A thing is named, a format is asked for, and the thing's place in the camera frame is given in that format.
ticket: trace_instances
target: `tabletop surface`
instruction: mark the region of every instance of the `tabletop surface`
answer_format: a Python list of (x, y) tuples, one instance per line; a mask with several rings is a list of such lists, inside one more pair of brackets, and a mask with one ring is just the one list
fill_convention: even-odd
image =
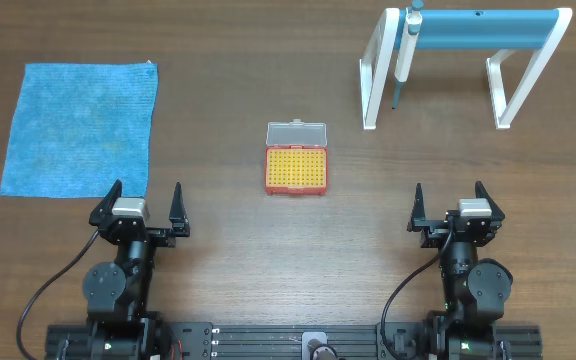
[[(504, 322), (539, 324), (546, 359), (576, 359), (576, 2), (503, 3), (574, 11), (510, 130), (494, 127), (484, 64), (493, 52), (420, 51), (400, 108), (389, 106), (390, 75), (377, 130), (363, 131), (358, 59), (383, 9), (405, 5), (0, 0), (0, 181), (25, 64), (150, 60), (159, 90), (146, 199), (166, 225), (181, 182), (192, 226), (191, 238), (158, 252), (150, 310), (216, 324), (375, 324), (396, 285), (435, 254), (406, 232), (415, 185), (429, 217), (442, 218), (481, 180), (507, 215), (480, 250), (514, 275)], [(508, 93), (528, 58), (504, 62)], [(264, 192), (267, 123), (294, 118), (327, 124), (325, 196)], [(0, 197), (0, 359), (20, 358), (18, 317), (87, 241), (98, 201)], [(84, 321), (83, 276), (114, 256), (98, 241), (39, 298), (24, 328), (33, 354), (43, 354), (48, 324)], [(442, 307), (432, 267), (389, 320)]]

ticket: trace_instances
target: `white object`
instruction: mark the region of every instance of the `white object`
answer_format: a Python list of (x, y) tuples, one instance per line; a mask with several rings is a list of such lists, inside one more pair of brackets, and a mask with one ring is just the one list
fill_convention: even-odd
[(488, 83), (490, 85), (490, 98), (492, 100), (493, 113), (495, 115), (495, 126), (497, 129), (508, 129), (517, 111), (526, 100), (528, 93), (539, 78), (541, 71), (544, 69), (548, 60), (555, 52), (559, 41), (564, 36), (570, 19), (572, 18), (572, 9), (559, 8), (559, 17), (555, 26), (548, 34), (544, 46), (532, 53), (526, 72), (517, 86), (517, 90), (506, 104), (506, 94), (504, 93), (504, 84), (501, 78), (501, 62), (506, 60), (515, 50), (499, 50), (495, 55), (486, 60), (486, 69), (488, 71)]
[(364, 130), (377, 127), (377, 113), (384, 92), (390, 58), (395, 47), (399, 9), (384, 10), (370, 37), (364, 56), (359, 59), (359, 81), (361, 82), (361, 114)]
[(414, 35), (410, 34), (408, 25), (421, 26), (422, 20), (423, 18), (420, 11), (410, 11), (406, 13), (403, 35), (401, 36), (401, 46), (399, 47), (397, 64), (395, 65), (395, 77), (399, 82), (406, 82), (406, 80), (408, 80), (412, 56), (415, 54), (417, 38), (419, 37), (419, 32), (415, 32)]

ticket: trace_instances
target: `brown tabletop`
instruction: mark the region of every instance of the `brown tabletop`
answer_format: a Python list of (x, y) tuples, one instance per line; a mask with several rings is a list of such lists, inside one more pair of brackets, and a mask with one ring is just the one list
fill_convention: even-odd
[[(166, 225), (184, 188), (192, 237), (157, 255), (149, 309), (171, 321), (375, 324), (394, 287), (434, 255), (406, 232), (415, 184), (443, 217), (482, 180), (507, 219), (480, 251), (515, 277), (507, 323), (541, 325), (547, 359), (576, 359), (576, 2), (430, 2), (428, 8), (572, 6), (562, 43), (507, 131), (495, 130), (491, 51), (420, 51), (400, 108), (393, 78), (376, 131), (361, 128), (358, 59), (389, 1), (0, 1), (0, 180), (24, 65), (159, 64), (147, 201)], [(508, 92), (528, 54), (504, 62)], [(264, 192), (266, 125), (328, 125), (328, 194)], [(80, 250), (98, 199), (0, 197), (0, 358), (30, 296)], [(81, 283), (115, 248), (98, 241), (35, 304), (24, 339), (82, 323)], [(443, 307), (439, 270), (390, 320)]]

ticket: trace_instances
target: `blue bar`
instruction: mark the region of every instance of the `blue bar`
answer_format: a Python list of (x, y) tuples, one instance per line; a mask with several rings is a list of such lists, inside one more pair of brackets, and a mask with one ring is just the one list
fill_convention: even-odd
[[(541, 49), (559, 10), (422, 10), (417, 49)], [(395, 49), (401, 45), (400, 10)]]

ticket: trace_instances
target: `white bracket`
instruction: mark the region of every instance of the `white bracket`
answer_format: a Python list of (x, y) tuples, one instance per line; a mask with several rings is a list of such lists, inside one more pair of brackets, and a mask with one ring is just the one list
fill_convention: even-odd
[(395, 47), (399, 9), (385, 9), (370, 37), (364, 56), (359, 59), (361, 112), (364, 130), (377, 127), (377, 113), (384, 92), (388, 66)]
[(539, 78), (548, 60), (555, 52), (559, 41), (563, 37), (570, 19), (572, 18), (572, 9), (559, 8), (559, 17), (555, 26), (548, 34), (544, 46), (532, 53), (526, 72), (517, 86), (517, 90), (506, 104), (506, 94), (504, 93), (504, 84), (501, 78), (501, 62), (506, 60), (515, 50), (499, 50), (495, 55), (486, 60), (486, 69), (488, 71), (488, 84), (490, 85), (490, 98), (492, 100), (493, 113), (495, 115), (495, 126), (497, 129), (508, 129), (517, 111), (526, 100), (533, 85)]

